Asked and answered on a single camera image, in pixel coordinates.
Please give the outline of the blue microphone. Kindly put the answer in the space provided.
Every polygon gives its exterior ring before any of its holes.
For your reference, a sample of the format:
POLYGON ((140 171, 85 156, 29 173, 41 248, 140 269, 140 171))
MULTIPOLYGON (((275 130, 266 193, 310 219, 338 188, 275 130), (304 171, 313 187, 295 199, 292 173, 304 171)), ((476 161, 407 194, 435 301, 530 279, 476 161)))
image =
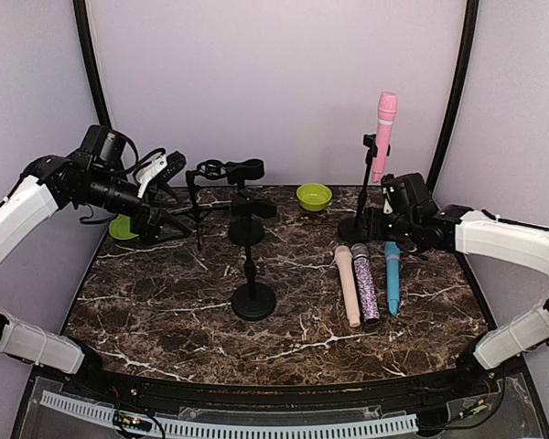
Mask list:
POLYGON ((400 249, 394 241, 384 244, 384 258, 388 311, 392 316, 397 316, 400 307, 400 249))

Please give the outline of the beige microphone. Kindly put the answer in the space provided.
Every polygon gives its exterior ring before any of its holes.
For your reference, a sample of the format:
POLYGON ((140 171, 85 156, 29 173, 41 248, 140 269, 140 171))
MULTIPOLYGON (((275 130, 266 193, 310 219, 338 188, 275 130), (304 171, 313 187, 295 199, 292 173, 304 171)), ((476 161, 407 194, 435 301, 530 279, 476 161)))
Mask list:
POLYGON ((341 291, 349 325, 350 327, 359 327, 361 325, 361 313, 352 270, 350 248, 345 245, 338 246, 334 251, 334 261, 339 270, 341 291))

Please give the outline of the black tripod mic stand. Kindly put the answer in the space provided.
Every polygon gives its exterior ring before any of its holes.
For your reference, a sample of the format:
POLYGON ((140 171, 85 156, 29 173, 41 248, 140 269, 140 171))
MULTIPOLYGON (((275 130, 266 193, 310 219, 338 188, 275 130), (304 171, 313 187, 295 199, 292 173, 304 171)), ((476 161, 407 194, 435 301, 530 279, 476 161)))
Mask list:
POLYGON ((210 182, 223 180, 226 177, 226 166, 218 159, 208 159, 199 163, 194 169, 187 170, 185 172, 185 179, 189 206, 171 211, 173 215, 185 216, 193 221, 197 238, 197 249, 200 251, 202 249, 201 232, 203 220, 214 211, 227 210, 229 203, 226 201, 203 203, 201 193, 204 187, 197 182, 199 177, 210 182))

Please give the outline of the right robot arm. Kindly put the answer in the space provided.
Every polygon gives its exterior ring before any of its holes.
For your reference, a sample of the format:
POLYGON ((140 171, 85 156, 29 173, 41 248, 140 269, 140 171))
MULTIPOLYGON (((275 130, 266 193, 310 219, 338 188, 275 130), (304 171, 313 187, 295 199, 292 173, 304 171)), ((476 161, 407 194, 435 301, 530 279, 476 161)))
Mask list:
MULTIPOLYGON (((549 277, 549 227, 503 219, 486 210, 448 205, 441 210, 371 209, 371 237, 412 243, 419 252, 440 250, 478 255, 532 269, 549 277)), ((484 370, 549 340, 549 298, 544 304, 487 332, 454 370, 448 388, 469 396, 484 381, 484 370)))

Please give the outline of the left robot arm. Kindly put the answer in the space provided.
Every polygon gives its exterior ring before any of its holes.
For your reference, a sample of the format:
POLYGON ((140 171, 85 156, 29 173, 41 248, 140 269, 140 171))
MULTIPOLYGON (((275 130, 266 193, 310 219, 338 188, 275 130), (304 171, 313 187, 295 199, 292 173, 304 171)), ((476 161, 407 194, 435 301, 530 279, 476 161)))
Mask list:
MULTIPOLYGON (((157 148, 124 167, 122 155, 134 142, 111 128, 92 125, 81 145, 66 156, 46 155, 30 163, 0 202, 0 265, 41 223, 68 205, 96 207, 130 220, 143 243, 187 238, 191 231, 156 203, 158 191, 172 192, 170 179, 186 164, 180 152, 157 148), (162 235, 164 226, 174 233, 162 235)), ((110 377, 98 369, 99 356, 68 337, 25 322, 0 307, 0 353, 37 366, 75 375, 76 385, 92 399, 111 390, 110 377)))

